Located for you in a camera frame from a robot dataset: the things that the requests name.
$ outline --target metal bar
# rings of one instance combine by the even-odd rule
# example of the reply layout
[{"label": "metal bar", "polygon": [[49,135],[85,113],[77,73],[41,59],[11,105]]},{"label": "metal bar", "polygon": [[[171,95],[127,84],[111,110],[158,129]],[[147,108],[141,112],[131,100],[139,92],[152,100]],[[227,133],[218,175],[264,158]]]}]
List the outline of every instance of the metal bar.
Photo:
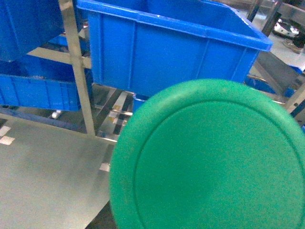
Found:
[{"label": "metal bar", "polygon": [[[125,102],[124,102],[124,104],[123,104],[123,107],[122,107],[122,110],[123,111],[127,111],[128,110],[128,107],[130,106],[130,104],[132,104],[132,102],[133,102],[133,96],[131,96],[131,95],[127,95],[126,96],[126,98],[125,98]],[[124,114],[122,114],[122,113],[120,113],[119,114],[119,117],[118,117],[118,120],[124,120],[124,119],[129,119],[130,118],[130,116],[125,116]],[[120,131],[121,131],[121,128],[122,128],[122,124],[123,124],[123,121],[122,121],[122,123],[121,124],[119,124],[118,122],[117,122],[117,124],[115,125],[115,128],[114,128],[114,131],[113,131],[113,133],[115,134],[115,135],[119,135],[120,134]]]},{"label": "metal bar", "polygon": [[300,126],[305,125],[305,109],[303,109],[300,113],[295,116],[295,120]]},{"label": "metal bar", "polygon": [[115,102],[118,100],[118,98],[120,97],[122,92],[123,92],[122,90],[116,89],[112,93],[110,98],[107,100],[107,102],[104,104],[101,111],[97,114],[97,117],[96,117],[97,121],[96,121],[96,125],[95,125],[96,131],[98,131],[99,127],[103,124],[103,122],[106,119],[106,117],[108,116],[111,108],[113,107]]},{"label": "metal bar", "polygon": [[305,10],[283,3],[278,12],[282,15],[281,18],[293,20],[305,27]]},{"label": "metal bar", "polygon": [[258,10],[259,10],[259,7],[261,6],[263,0],[255,0],[254,3],[252,4],[250,10],[249,10],[249,13],[248,13],[248,16],[247,16],[247,19],[250,21],[250,22],[253,22],[253,19],[254,17],[256,16]]},{"label": "metal bar", "polygon": [[278,10],[280,9],[281,5],[283,3],[283,0],[277,0],[273,7],[270,9],[270,14],[267,17],[266,23],[262,29],[262,32],[266,35],[269,36],[272,29],[274,28],[275,24],[281,17],[281,14],[278,13]]},{"label": "metal bar", "polygon": [[268,92],[264,92],[264,91],[259,91],[265,95],[267,95],[270,99],[273,100],[273,102],[280,104],[282,106],[284,106],[285,102],[288,100],[287,97],[281,96],[281,95],[277,95],[277,94],[272,94],[272,93],[268,93]]},{"label": "metal bar", "polygon": [[111,112],[115,112],[115,113],[118,113],[118,114],[121,114],[121,115],[125,115],[125,116],[129,116],[131,117],[132,116],[132,112],[128,112],[128,111],[119,111],[119,110],[115,110],[115,109],[110,109]]},{"label": "metal bar", "polygon": [[58,1],[64,22],[71,63],[73,66],[77,90],[80,96],[81,109],[86,125],[87,134],[95,136],[95,120],[92,115],[91,103],[88,95],[88,88],[86,83],[84,66],[82,62],[81,46],[77,32],[73,2],[72,0]]},{"label": "metal bar", "polygon": [[248,74],[248,75],[247,75],[247,77],[248,77],[248,78],[250,78],[250,79],[254,79],[254,80],[259,80],[259,81],[262,81],[262,82],[264,82],[264,83],[266,83],[266,82],[267,82],[267,81],[266,81],[266,80],[264,80],[263,78],[258,77],[258,76],[253,75],[253,74]]},{"label": "metal bar", "polygon": [[91,136],[88,134],[84,134],[81,132],[77,132],[74,130],[69,130],[69,129],[65,129],[65,128],[60,128],[54,125],[50,125],[50,124],[46,124],[46,123],[41,123],[41,122],[37,122],[36,120],[33,121],[32,119],[24,119],[24,118],[20,118],[18,116],[12,116],[10,114],[0,114],[0,119],[5,119],[5,120],[12,120],[12,121],[16,121],[16,122],[21,122],[21,123],[26,123],[29,125],[33,125],[33,126],[37,126],[37,127],[43,127],[43,128],[49,128],[49,129],[56,129],[56,130],[60,130],[60,131],[64,131],[67,134],[71,134],[71,135],[76,135],[76,136],[81,136],[81,137],[87,137],[87,138],[94,138],[94,139],[98,139],[101,142],[104,142],[106,144],[110,144],[110,145],[115,145],[117,143],[116,140],[112,140],[109,138],[105,138],[105,137],[97,137],[97,136]]},{"label": "metal bar", "polygon": [[[70,54],[66,52],[55,51],[51,49],[45,48],[36,48],[33,51],[29,52],[28,55],[40,57],[43,59],[48,59],[52,61],[58,61],[61,63],[71,63]],[[82,62],[85,68],[91,69],[91,58],[89,57],[82,57]]]},{"label": "metal bar", "polygon": [[303,100],[305,100],[305,83],[287,101],[285,104],[285,109],[287,112],[291,113],[299,106],[299,104],[301,104]]},{"label": "metal bar", "polygon": [[80,126],[75,125],[75,124],[66,123],[66,122],[62,122],[62,121],[58,121],[58,120],[34,115],[34,114],[27,114],[27,113],[23,113],[23,112],[20,112],[20,111],[0,107],[0,118],[8,119],[7,115],[10,115],[10,116],[15,117],[15,118],[20,118],[20,119],[24,119],[24,120],[39,122],[39,123],[52,125],[52,126],[56,126],[56,127],[59,127],[59,128],[73,130],[73,131],[78,131],[81,128]]}]

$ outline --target metal rail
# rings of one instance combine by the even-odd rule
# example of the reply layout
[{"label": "metal rail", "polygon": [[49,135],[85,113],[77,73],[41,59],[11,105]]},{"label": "metal rail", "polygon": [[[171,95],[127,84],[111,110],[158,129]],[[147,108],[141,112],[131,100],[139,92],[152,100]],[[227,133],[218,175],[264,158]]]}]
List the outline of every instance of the metal rail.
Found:
[{"label": "metal rail", "polygon": [[86,125],[87,134],[95,136],[95,120],[92,115],[92,106],[88,95],[88,86],[86,83],[86,76],[82,61],[81,45],[77,32],[73,2],[72,0],[58,0],[58,2],[63,18],[63,24],[70,52],[70,59],[74,71],[78,94],[81,101],[81,109]]}]

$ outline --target white tape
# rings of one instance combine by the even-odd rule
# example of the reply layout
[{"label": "white tape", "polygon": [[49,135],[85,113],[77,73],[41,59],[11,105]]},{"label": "white tape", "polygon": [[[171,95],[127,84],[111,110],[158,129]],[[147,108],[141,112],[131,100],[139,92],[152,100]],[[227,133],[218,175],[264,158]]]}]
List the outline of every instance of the white tape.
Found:
[{"label": "white tape", "polygon": [[12,144],[12,142],[14,140],[15,140],[15,138],[13,138],[13,137],[4,136],[2,139],[0,139],[0,144],[9,146],[10,144]]},{"label": "white tape", "polygon": [[100,170],[109,172],[110,171],[110,164],[109,163],[102,163],[101,167],[100,167]]},{"label": "white tape", "polygon": [[10,127],[8,126],[3,126],[0,128],[0,137],[3,137],[6,135],[6,133],[10,130]]}]

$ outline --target metal pole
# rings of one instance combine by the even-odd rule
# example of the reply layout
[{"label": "metal pole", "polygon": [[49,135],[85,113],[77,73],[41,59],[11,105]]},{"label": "metal pole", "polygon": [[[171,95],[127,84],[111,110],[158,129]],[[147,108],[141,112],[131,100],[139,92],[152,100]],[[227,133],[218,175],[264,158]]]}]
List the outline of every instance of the metal pole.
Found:
[{"label": "metal pole", "polygon": [[280,9],[281,5],[283,3],[283,0],[278,0],[274,3],[273,7],[270,9],[270,14],[267,17],[266,23],[262,29],[262,32],[266,35],[269,36],[272,29],[274,28],[275,24],[281,17],[281,14],[278,12]]},{"label": "metal pole", "polygon": [[262,2],[263,2],[263,0],[255,0],[254,3],[252,4],[252,6],[249,10],[248,16],[247,16],[247,19],[250,22],[253,22],[253,19],[256,16],[258,9],[261,6]]},{"label": "metal pole", "polygon": [[88,87],[82,61],[80,40],[72,0],[58,0],[66,32],[71,63],[73,66],[75,81],[81,101],[81,109],[84,117],[87,134],[95,136],[94,118],[91,110]]}]

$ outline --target green circular lid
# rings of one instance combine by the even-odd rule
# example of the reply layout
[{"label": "green circular lid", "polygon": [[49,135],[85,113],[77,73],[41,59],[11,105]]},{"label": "green circular lid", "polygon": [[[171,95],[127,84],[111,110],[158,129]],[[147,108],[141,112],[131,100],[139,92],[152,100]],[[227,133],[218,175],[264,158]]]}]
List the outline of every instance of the green circular lid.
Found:
[{"label": "green circular lid", "polygon": [[279,105],[229,81],[149,99],[115,147],[120,229],[304,228],[305,137]]}]

